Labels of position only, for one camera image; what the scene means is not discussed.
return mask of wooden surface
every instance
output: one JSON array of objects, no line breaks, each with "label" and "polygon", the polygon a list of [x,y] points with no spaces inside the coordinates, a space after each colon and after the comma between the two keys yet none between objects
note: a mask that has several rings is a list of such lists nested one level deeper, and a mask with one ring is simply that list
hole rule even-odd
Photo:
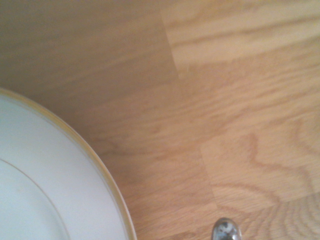
[{"label": "wooden surface", "polygon": [[320,1],[2,1],[0,86],[94,148],[140,240],[320,238]]}]

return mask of gold rim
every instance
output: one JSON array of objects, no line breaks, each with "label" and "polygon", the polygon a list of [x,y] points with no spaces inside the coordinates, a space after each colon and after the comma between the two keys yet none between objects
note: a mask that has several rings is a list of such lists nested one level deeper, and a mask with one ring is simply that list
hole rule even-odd
[{"label": "gold rim", "polygon": [[96,152],[89,146],[89,144],[75,130],[73,130],[73,128],[71,128],[67,123],[65,123],[61,118],[59,118],[58,116],[56,116],[55,114],[50,112],[48,109],[44,108],[43,106],[39,105],[38,103],[22,95],[19,95],[17,93],[14,93],[10,90],[6,90],[3,88],[0,88],[0,95],[19,101],[20,103],[35,110],[40,115],[44,116],[45,118],[53,122],[55,125],[57,125],[61,130],[65,132],[67,136],[69,136],[72,140],[74,140],[77,144],[79,144],[79,146],[86,152],[86,154],[90,157],[92,162],[98,168],[104,180],[108,184],[113,194],[113,197],[115,198],[115,201],[118,205],[118,208],[120,210],[129,240],[137,240],[134,225],[132,223],[125,201],[119,191],[119,188],[117,187],[116,182],[112,178],[110,172],[108,171],[108,169],[106,168],[102,160],[99,158]]}]

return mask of plate rim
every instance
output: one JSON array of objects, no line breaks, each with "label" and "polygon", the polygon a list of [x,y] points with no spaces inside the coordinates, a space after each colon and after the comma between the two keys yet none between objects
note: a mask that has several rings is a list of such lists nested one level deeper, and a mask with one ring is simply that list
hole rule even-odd
[{"label": "plate rim", "polygon": [[57,125],[67,136],[69,136],[72,140],[74,140],[88,155],[88,157],[92,160],[94,165],[97,167],[99,172],[101,173],[103,179],[107,182],[111,193],[115,199],[115,202],[119,208],[121,213],[123,223],[125,225],[125,229],[128,235],[129,240],[137,240],[136,231],[134,228],[134,224],[132,222],[128,207],[125,203],[125,200],[115,182],[109,170],[102,162],[97,153],[92,149],[92,147],[77,133],[71,126],[69,126],[65,121],[63,121],[60,117],[52,113],[50,110],[46,109],[44,106],[36,103],[35,101],[22,96],[18,93],[15,93],[11,90],[0,87],[0,95],[11,98],[20,102],[23,105],[33,109],[38,114],[43,117],[49,119],[55,125]]}]

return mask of metal object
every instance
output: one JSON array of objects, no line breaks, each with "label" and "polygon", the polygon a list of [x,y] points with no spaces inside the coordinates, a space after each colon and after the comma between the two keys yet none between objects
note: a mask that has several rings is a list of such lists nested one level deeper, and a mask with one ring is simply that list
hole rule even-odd
[{"label": "metal object", "polygon": [[238,225],[231,219],[220,218],[213,226],[212,240],[242,240]]}]

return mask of plate edge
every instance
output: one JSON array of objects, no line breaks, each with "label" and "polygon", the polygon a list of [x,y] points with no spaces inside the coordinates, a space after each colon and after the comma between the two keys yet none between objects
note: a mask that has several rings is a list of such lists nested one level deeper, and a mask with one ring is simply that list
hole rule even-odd
[{"label": "plate edge", "polygon": [[104,180],[108,183],[108,186],[110,187],[110,190],[115,198],[115,201],[119,207],[120,213],[122,215],[122,219],[128,234],[129,240],[137,240],[135,228],[132,222],[132,219],[130,217],[130,213],[128,210],[128,207],[125,203],[125,200],[115,182],[112,175],[110,174],[109,170],[105,166],[105,164],[102,162],[100,157],[97,155],[97,153],[92,149],[92,147],[71,127],[69,126],[65,121],[63,121],[60,117],[52,113],[50,110],[46,109],[44,106],[36,103],[35,101],[22,96],[18,93],[15,93],[11,90],[4,89],[0,87],[0,95],[9,97],[11,99],[14,99],[24,105],[27,105],[31,109],[35,110],[45,118],[52,121],[54,124],[56,124],[59,128],[61,128],[62,131],[66,133],[67,136],[69,136],[71,139],[73,139],[79,146],[86,152],[86,154],[89,156],[89,158],[93,161],[97,169],[102,174]]}]

